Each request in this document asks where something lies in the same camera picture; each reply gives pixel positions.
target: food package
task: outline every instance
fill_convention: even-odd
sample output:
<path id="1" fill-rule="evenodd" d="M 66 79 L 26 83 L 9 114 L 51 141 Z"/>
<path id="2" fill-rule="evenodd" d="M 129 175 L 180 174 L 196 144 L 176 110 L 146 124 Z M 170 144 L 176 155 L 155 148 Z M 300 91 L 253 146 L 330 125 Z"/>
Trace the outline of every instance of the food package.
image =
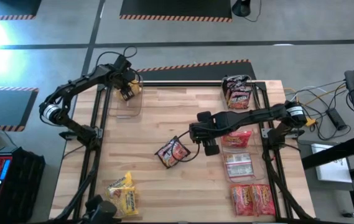
<path id="1" fill-rule="evenodd" d="M 221 144 L 224 147 L 247 147 L 251 131 L 235 131 L 221 137 Z"/>
<path id="2" fill-rule="evenodd" d="M 232 90 L 227 105 L 231 109 L 247 109 L 249 107 L 251 90 Z"/>
<path id="3" fill-rule="evenodd" d="M 106 194 L 109 196 L 111 189 L 113 188 L 120 188 L 120 187 L 132 187 L 133 186 L 133 178 L 131 177 L 131 172 L 128 171 L 124 177 L 116 180 L 112 184 L 109 184 L 108 188 L 106 189 Z"/>
<path id="4" fill-rule="evenodd" d="M 251 90 L 246 90 L 247 75 L 235 75 L 222 80 L 225 101 L 231 109 L 246 109 L 249 105 Z"/>
<path id="5" fill-rule="evenodd" d="M 174 142 L 174 149 L 171 150 L 171 146 Z M 182 160 L 190 154 L 190 151 L 179 141 L 177 136 L 175 136 L 155 153 L 155 155 L 159 156 L 160 161 L 162 161 L 166 168 L 170 168 L 178 163 L 178 160 L 172 157 L 171 152 L 173 152 L 174 157 L 178 160 Z"/>
<path id="6" fill-rule="evenodd" d="M 251 192 L 254 198 L 254 207 L 258 215 L 275 215 L 275 206 L 268 184 L 253 184 Z"/>
<path id="7" fill-rule="evenodd" d="M 254 176 L 250 153 L 225 154 L 224 157 L 229 178 Z"/>
<path id="8" fill-rule="evenodd" d="M 269 185 L 231 185 L 233 208 L 236 215 L 275 215 Z"/>
<path id="9" fill-rule="evenodd" d="M 116 218 L 138 214 L 134 191 L 135 187 L 133 187 L 133 178 L 130 171 L 106 188 L 105 193 L 108 200 L 117 207 Z"/>
<path id="10" fill-rule="evenodd" d="M 250 185 L 234 184 L 231 186 L 235 215 L 254 215 L 254 204 Z"/>
<path id="11" fill-rule="evenodd" d="M 135 187 L 112 188 L 108 198 L 109 201 L 117 207 L 115 218 L 138 214 L 134 191 Z"/>

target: black floor mat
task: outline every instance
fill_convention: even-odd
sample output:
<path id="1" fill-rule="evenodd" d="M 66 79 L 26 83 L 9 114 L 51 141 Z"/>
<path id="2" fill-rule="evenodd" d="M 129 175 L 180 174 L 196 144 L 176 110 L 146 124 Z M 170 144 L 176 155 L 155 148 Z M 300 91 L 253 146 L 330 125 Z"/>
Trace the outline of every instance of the black floor mat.
<path id="1" fill-rule="evenodd" d="M 231 22 L 230 0 L 124 0 L 120 19 Z"/>
<path id="2" fill-rule="evenodd" d="M 34 19 L 41 0 L 0 0 L 0 20 Z"/>
<path id="3" fill-rule="evenodd" d="M 137 69 L 144 81 L 221 81 L 225 75 L 249 75 L 256 79 L 249 60 L 196 63 Z"/>
<path id="4" fill-rule="evenodd" d="M 25 129 L 38 88 L 0 87 L 0 130 Z"/>

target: butcher block tabletop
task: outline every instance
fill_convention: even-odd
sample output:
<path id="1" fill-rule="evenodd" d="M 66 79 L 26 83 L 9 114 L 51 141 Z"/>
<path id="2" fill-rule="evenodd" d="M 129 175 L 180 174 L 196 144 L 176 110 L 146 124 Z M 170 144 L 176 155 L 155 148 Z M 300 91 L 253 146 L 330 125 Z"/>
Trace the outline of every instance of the butcher block tabletop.
<path id="1" fill-rule="evenodd" d="M 284 103 L 280 80 L 261 81 L 266 83 L 269 103 Z M 270 215 L 236 216 L 230 195 L 232 184 L 225 173 L 222 154 L 206 156 L 203 148 L 199 155 L 187 163 L 178 163 L 166 169 L 155 152 L 174 136 L 186 132 L 189 124 L 197 122 L 197 113 L 224 111 L 220 87 L 144 87 L 141 113 L 133 118 L 119 119 L 117 98 L 112 94 L 108 119 L 104 131 L 100 167 L 96 183 L 96 194 L 106 198 L 106 187 L 131 171 L 136 188 L 138 215 L 124 218 L 125 222 L 271 222 Z M 80 93 L 73 119 L 80 124 L 89 124 L 94 105 L 96 87 Z M 259 101 L 264 108 L 260 95 Z M 249 109 L 254 110 L 253 96 Z M 97 125 L 101 118 L 99 109 Z M 250 146 L 262 153 L 257 124 L 242 127 L 252 131 Z M 189 135 L 182 137 L 192 154 L 197 145 Z M 292 139 L 286 143 L 297 146 Z M 77 141 L 67 143 L 65 153 L 80 146 Z M 297 150 L 285 147 L 280 150 L 287 188 L 299 205 L 311 216 L 315 216 L 304 170 Z M 64 158 L 59 173 L 57 188 L 50 218 L 56 217 L 72 199 L 78 188 L 84 149 Z M 244 184 L 268 184 L 264 176 Z M 282 217 L 286 217 L 283 197 L 277 189 Z"/>

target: hazard stripe tape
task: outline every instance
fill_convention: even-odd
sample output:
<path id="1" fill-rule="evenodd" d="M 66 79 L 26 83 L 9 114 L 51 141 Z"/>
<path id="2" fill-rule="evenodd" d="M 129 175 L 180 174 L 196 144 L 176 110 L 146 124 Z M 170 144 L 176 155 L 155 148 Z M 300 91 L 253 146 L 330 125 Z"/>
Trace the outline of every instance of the hazard stripe tape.
<path id="1" fill-rule="evenodd" d="M 155 15 L 120 15 L 120 19 L 159 20 L 159 21 L 194 21 L 194 22 L 232 22 L 228 17 L 207 16 L 155 16 Z"/>
<path id="2" fill-rule="evenodd" d="M 150 71 L 157 71 L 157 70 L 171 70 L 171 69 L 178 69 L 178 68 L 190 68 L 190 67 L 203 67 L 203 66 L 212 66 L 212 65 L 223 65 L 229 63 L 242 63 L 248 62 L 248 59 L 241 59 L 241 60 L 229 60 L 229 61 L 222 61 L 222 62 L 207 62 L 207 63 L 196 63 L 190 65 L 175 65 L 175 66 L 166 66 L 166 67 L 155 67 L 155 68 L 141 68 L 137 69 L 137 72 L 150 72 Z"/>
<path id="3" fill-rule="evenodd" d="M 0 125 L 0 131 L 15 131 L 20 132 L 25 130 L 25 126 L 22 125 Z"/>
<path id="4" fill-rule="evenodd" d="M 38 88 L 30 88 L 30 87 L 4 87 L 0 86 L 0 90 L 6 90 L 6 91 L 36 91 L 38 92 Z"/>
<path id="5" fill-rule="evenodd" d="M 35 19 L 35 16 L 33 15 L 6 15 L 6 16 L 0 16 L 0 21 L 4 20 L 29 20 L 29 19 Z"/>

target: gray floor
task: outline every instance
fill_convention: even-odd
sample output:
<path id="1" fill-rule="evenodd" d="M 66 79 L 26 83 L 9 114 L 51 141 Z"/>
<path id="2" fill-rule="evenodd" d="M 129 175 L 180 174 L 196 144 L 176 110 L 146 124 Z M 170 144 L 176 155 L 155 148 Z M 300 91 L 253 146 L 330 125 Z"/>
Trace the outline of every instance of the gray floor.
<path id="1" fill-rule="evenodd" d="M 43 0 L 33 21 L 1 21 L 0 45 L 88 44 L 93 30 L 99 0 Z M 234 17 L 231 24 L 211 22 L 124 21 L 119 20 L 121 0 L 106 1 L 96 43 L 135 42 L 202 42 L 258 40 L 347 40 L 354 39 L 354 1 L 351 0 L 263 0 L 257 23 Z M 253 2 L 253 15 L 258 1 Z M 91 68 L 105 50 L 94 49 Z M 40 92 L 26 130 L 10 133 L 16 144 L 45 156 L 42 186 L 32 221 L 48 218 L 52 195 L 61 165 L 65 141 L 57 133 L 63 129 L 42 124 L 38 105 L 57 85 L 81 75 L 87 49 L 0 50 L 0 86 L 34 86 Z M 342 80 L 345 70 L 354 69 L 354 44 L 240 46 L 240 47 L 147 47 L 131 58 L 134 68 L 181 65 L 248 58 L 258 80 L 282 80 L 285 87 L 300 89 Z M 102 63 L 114 61 L 105 55 Z M 310 95 L 300 95 L 303 102 Z M 315 102 L 313 107 L 325 107 Z M 347 124 L 354 127 L 354 114 L 337 98 L 337 109 Z M 333 127 L 325 121 L 322 132 L 329 135 Z M 354 137 L 351 131 L 333 141 Z M 318 140 L 307 131 L 301 139 Z M 352 210 L 346 192 L 310 189 L 318 218 L 353 223 L 340 217 L 342 210 Z"/>

